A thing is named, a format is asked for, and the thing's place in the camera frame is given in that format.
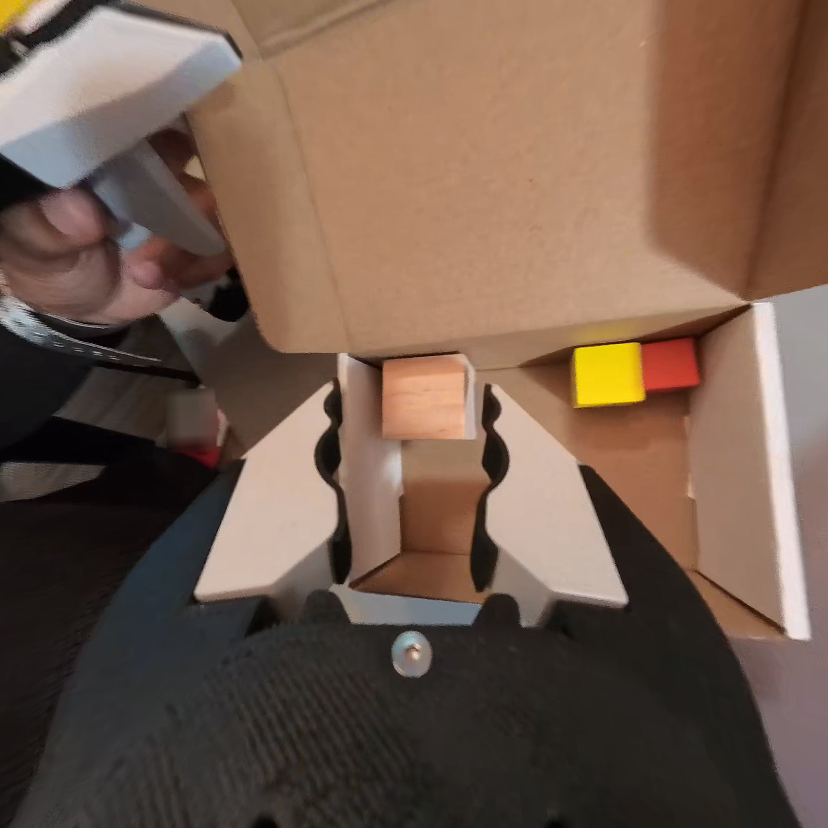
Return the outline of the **yellow cube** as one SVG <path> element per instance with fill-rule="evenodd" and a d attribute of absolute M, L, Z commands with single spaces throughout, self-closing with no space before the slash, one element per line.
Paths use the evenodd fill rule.
<path fill-rule="evenodd" d="M 575 348 L 571 357 L 571 396 L 576 409 L 645 401 L 642 344 L 628 342 Z"/>

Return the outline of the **white cardboard box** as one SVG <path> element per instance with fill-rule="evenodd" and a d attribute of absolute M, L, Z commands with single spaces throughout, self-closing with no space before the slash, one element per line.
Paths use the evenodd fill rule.
<path fill-rule="evenodd" d="M 811 618 L 770 297 L 826 284 L 826 2 L 173 2 L 243 68 L 191 113 L 264 340 L 460 353 L 738 637 Z M 575 348 L 700 383 L 576 409 Z"/>

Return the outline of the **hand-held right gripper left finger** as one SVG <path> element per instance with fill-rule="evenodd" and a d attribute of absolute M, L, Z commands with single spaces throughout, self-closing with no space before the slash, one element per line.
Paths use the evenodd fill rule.
<path fill-rule="evenodd" d="M 345 584 L 352 544 L 341 457 L 342 398 L 328 382 L 243 458 L 194 597 L 201 603 L 264 597 L 304 605 Z"/>

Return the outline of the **person's left forearm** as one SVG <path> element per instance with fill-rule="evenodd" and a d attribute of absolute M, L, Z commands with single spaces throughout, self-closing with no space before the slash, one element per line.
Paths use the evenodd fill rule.
<path fill-rule="evenodd" d="M 136 373 L 198 384 L 191 371 L 157 362 L 130 364 L 106 355 L 86 357 L 74 351 L 44 348 L 7 329 L 1 333 L 1 449 L 8 450 L 33 436 L 61 409 L 94 368 Z"/>

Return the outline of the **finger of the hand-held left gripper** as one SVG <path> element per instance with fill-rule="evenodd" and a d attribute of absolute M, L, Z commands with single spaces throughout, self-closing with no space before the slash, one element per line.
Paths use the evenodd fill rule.
<path fill-rule="evenodd" d="M 3 163 L 70 188 L 235 74 L 221 29 L 126 2 L 69 2 L 2 36 Z"/>

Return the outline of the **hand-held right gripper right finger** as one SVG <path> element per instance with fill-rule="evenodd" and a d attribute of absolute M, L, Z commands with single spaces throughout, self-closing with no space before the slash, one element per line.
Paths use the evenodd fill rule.
<path fill-rule="evenodd" d="M 514 599 L 522 626 L 556 604 L 621 609 L 628 596 L 579 462 L 505 391 L 483 390 L 482 467 L 471 577 L 479 593 Z"/>

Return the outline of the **red cube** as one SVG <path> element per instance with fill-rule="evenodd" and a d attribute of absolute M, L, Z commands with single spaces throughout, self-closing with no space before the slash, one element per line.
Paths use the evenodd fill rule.
<path fill-rule="evenodd" d="M 647 396 L 699 386 L 696 340 L 692 337 L 644 343 L 641 359 Z"/>

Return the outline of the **person's left hand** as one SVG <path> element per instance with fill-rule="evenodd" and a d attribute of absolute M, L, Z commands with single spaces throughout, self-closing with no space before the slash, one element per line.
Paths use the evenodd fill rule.
<path fill-rule="evenodd" d="M 158 236 L 123 250 L 117 227 L 86 189 L 57 190 L 2 212 L 2 275 L 36 311 L 80 323 L 125 325 L 163 311 L 223 277 L 228 250 L 197 256 Z"/>

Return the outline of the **pink printed card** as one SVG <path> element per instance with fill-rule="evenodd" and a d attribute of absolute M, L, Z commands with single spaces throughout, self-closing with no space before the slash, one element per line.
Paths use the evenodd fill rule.
<path fill-rule="evenodd" d="M 172 392 L 166 399 L 165 413 L 166 449 L 217 469 L 228 421 L 214 390 L 201 386 Z"/>

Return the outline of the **wooden block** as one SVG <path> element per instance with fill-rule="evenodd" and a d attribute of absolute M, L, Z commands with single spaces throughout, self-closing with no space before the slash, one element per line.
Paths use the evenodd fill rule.
<path fill-rule="evenodd" d="M 473 440 L 474 370 L 461 354 L 388 359 L 381 408 L 386 440 Z"/>

